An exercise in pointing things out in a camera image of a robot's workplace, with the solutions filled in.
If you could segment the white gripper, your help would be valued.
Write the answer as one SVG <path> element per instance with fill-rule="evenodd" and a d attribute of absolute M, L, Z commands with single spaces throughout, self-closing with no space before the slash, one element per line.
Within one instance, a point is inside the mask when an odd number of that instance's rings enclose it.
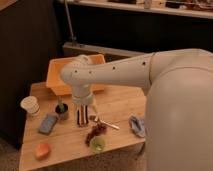
<path fill-rule="evenodd" d="M 75 106 L 75 109 L 78 109 L 80 106 L 87 105 L 92 109 L 95 114 L 98 114 L 98 109 L 96 105 L 95 96 L 93 94 L 89 94 L 86 97 L 75 97 L 72 96 L 72 101 Z"/>

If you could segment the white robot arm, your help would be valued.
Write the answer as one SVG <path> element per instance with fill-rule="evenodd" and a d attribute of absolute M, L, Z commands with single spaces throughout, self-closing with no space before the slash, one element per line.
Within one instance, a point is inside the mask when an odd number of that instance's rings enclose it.
<path fill-rule="evenodd" d="M 61 79 L 76 104 L 93 101 L 93 84 L 147 92 L 147 171 L 213 171 L 212 52 L 161 51 L 105 64 L 80 55 L 63 67 Z"/>

